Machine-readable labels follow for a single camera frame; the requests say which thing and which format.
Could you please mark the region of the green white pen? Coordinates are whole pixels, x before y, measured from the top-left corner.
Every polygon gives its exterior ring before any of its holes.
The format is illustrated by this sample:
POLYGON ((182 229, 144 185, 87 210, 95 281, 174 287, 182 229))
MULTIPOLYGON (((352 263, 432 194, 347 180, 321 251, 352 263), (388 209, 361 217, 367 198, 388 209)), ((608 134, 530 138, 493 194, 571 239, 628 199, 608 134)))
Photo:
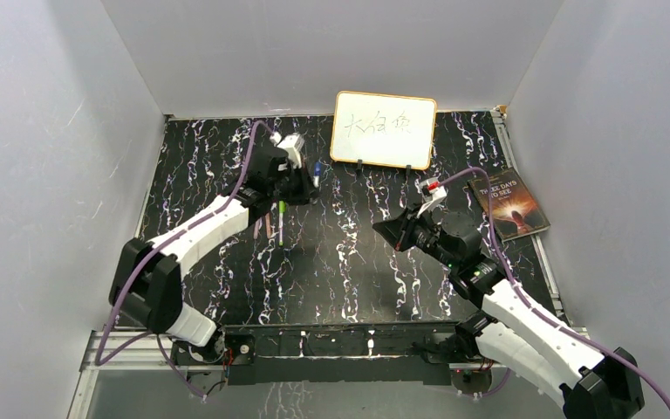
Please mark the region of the green white pen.
POLYGON ((278 218, 277 218, 277 242, 279 246, 284 245, 284 216, 286 204, 283 200, 278 201, 278 218))

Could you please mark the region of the orange marker pen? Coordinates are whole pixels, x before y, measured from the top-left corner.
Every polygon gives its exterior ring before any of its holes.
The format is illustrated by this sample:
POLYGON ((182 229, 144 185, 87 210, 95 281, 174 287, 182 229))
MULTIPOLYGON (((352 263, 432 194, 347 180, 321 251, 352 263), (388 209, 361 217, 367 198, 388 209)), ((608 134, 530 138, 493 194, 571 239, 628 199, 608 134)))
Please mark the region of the orange marker pen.
POLYGON ((273 237, 273 229, 272 229, 272 222, 271 222, 271 215, 267 214, 264 218, 265 222, 265 231, 266 231, 266 237, 268 239, 271 239, 273 237))

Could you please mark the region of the pink marker pen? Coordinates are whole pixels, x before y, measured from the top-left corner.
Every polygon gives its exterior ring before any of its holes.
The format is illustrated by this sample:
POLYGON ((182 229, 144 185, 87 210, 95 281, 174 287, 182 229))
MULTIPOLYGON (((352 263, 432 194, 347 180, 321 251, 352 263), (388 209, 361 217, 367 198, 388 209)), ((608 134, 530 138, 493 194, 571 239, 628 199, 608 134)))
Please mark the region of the pink marker pen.
POLYGON ((254 225, 253 238, 258 239, 260 236, 260 229, 262 228, 263 220, 257 219, 254 225))

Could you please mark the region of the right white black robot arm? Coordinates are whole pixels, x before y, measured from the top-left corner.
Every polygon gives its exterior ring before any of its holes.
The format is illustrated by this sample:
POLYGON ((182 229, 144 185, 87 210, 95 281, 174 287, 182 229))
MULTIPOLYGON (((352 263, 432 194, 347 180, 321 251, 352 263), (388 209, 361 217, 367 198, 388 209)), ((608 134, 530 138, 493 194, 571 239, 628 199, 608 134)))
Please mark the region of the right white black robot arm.
POLYGON ((449 269, 455 291, 477 309, 455 329, 467 361, 498 361, 550 397, 567 418, 631 418, 645 406, 635 359, 623 348, 602 354, 531 301, 507 271, 482 252, 470 216, 435 222, 414 205, 373 229, 396 251, 417 248, 449 269))

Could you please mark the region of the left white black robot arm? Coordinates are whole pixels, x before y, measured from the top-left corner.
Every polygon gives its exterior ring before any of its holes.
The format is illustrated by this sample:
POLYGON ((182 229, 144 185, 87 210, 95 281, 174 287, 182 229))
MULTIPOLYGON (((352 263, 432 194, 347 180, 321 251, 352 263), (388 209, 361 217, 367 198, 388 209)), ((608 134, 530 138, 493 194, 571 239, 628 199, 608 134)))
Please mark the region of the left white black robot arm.
POLYGON ((184 302, 181 282, 207 254, 268 215, 274 204, 306 205, 318 192, 307 170, 299 134, 251 154, 243 183, 179 227, 150 241, 129 240, 120 253, 109 303, 148 331, 191 345, 205 363, 219 361, 221 327, 184 302))

